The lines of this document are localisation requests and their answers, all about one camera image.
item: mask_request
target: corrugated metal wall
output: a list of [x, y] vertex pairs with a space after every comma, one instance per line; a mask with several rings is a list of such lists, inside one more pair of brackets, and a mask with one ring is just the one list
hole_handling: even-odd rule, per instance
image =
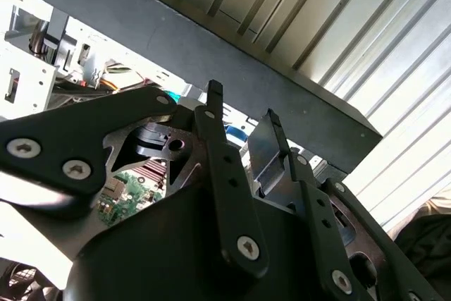
[[385, 229], [450, 184], [451, 0], [186, 1], [385, 136], [345, 180]]

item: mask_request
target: green circuit board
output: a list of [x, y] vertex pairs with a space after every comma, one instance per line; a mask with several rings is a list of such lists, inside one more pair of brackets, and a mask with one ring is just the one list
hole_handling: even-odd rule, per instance
[[108, 195], [102, 194], [97, 201], [99, 218], [107, 226], [112, 226], [125, 220], [162, 198], [160, 192], [154, 192], [146, 188], [135, 176], [129, 173], [119, 173], [115, 178], [126, 183], [121, 197], [113, 199]]

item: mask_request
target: black metal bracket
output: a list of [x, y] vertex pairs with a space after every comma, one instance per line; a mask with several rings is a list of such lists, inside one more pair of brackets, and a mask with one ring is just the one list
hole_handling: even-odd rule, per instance
[[[21, 179], [13, 190], [1, 189], [0, 199], [58, 215], [87, 213], [126, 137], [149, 122], [168, 121], [176, 107], [163, 91], [143, 87], [1, 123], [1, 172]], [[27, 159], [8, 152], [8, 145], [21, 139], [36, 142], [38, 154]], [[64, 173], [72, 160], [87, 165], [90, 174], [82, 182]]]
[[[394, 272], [385, 266], [387, 274], [378, 277], [380, 282], [393, 277], [395, 290], [381, 286], [381, 301], [408, 301], [412, 293], [422, 300], [440, 300], [352, 193], [327, 181], [322, 189], [337, 197], [331, 205], [317, 188], [308, 161], [288, 149], [272, 111], [249, 137], [254, 178], [264, 182], [264, 199], [253, 197], [240, 154], [226, 139], [222, 100], [222, 86], [216, 81], [209, 83], [206, 105], [194, 111], [177, 106], [155, 87], [144, 87], [0, 123], [0, 178], [8, 180], [0, 188], [0, 199], [60, 218], [89, 211], [107, 176], [150, 156], [168, 161], [172, 194], [89, 242], [74, 264], [69, 287], [69, 293], [78, 295], [74, 300], [93, 300], [93, 295], [119, 284], [117, 266], [109, 263], [110, 275], [98, 281], [102, 291], [86, 281], [97, 281], [92, 274], [100, 262], [108, 261], [114, 245], [129, 239], [141, 250], [132, 254], [133, 260], [121, 262], [121, 269], [138, 266], [145, 271], [142, 253], [163, 244], [171, 249], [156, 260], [159, 268], [147, 274], [159, 274], [168, 261], [177, 269], [184, 262], [188, 273], [177, 282], [196, 300], [222, 295], [224, 285], [218, 284], [226, 284], [234, 297], [249, 293], [249, 300], [260, 300], [270, 293], [266, 283], [274, 282], [274, 288], [289, 295], [287, 300], [299, 293], [297, 283], [307, 287], [302, 292], [310, 300], [371, 300], [365, 279], [348, 258], [359, 234], [345, 241], [338, 210], [357, 233], [369, 234], [373, 240], [366, 242], [368, 248], [382, 252]], [[89, 169], [85, 177], [68, 175], [66, 164], [74, 160]], [[83, 174], [79, 164], [70, 170]], [[149, 222], [161, 227], [153, 233]], [[168, 276], [165, 285], [173, 282]], [[300, 276], [302, 280], [286, 283]], [[192, 285], [183, 285], [187, 279]], [[134, 287], [136, 293], [146, 288]], [[118, 291], [108, 293], [114, 298]], [[173, 300], [175, 293], [166, 289], [160, 295]]]
[[321, 189], [357, 229], [357, 239], [348, 246], [351, 249], [348, 255], [364, 252], [375, 262], [381, 300], [440, 299], [346, 185], [327, 180]]

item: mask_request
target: blue component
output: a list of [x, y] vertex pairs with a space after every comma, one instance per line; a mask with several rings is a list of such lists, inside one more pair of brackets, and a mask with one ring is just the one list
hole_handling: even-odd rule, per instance
[[246, 142], [247, 141], [247, 134], [236, 127], [233, 127], [231, 125], [227, 126], [227, 128], [225, 129], [225, 132], [227, 134], [233, 135], [234, 137], [236, 137], [237, 139]]
[[172, 99], [174, 99], [175, 102], [178, 102], [178, 100], [180, 99], [180, 95], [171, 92], [171, 91], [164, 91], [165, 93], [167, 93], [169, 95], [169, 97], [171, 97]]

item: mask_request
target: wire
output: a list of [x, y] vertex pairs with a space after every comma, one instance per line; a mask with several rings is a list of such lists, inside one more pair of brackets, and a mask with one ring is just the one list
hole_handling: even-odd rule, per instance
[[113, 89], [114, 91], [119, 91], [119, 90], [121, 90], [119, 87], [117, 87], [115, 84], [113, 84], [112, 82], [109, 82], [108, 80], [105, 80], [105, 79], [101, 79], [100, 80], [100, 83], [101, 84], [104, 84], [104, 85], [106, 85], [106, 86], [108, 86], [108, 87], [110, 87], [111, 89]]

